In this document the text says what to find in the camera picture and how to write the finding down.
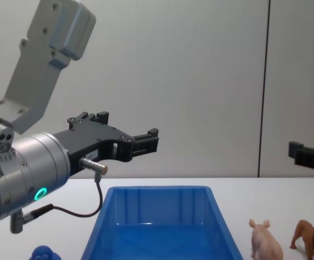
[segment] blue container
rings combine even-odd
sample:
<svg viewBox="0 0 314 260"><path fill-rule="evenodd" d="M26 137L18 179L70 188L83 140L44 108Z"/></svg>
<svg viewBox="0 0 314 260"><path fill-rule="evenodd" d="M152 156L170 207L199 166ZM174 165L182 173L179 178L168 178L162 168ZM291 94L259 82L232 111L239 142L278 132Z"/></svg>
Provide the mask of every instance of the blue container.
<svg viewBox="0 0 314 260"><path fill-rule="evenodd" d="M82 260L243 260L202 186L110 188Z"/></svg>

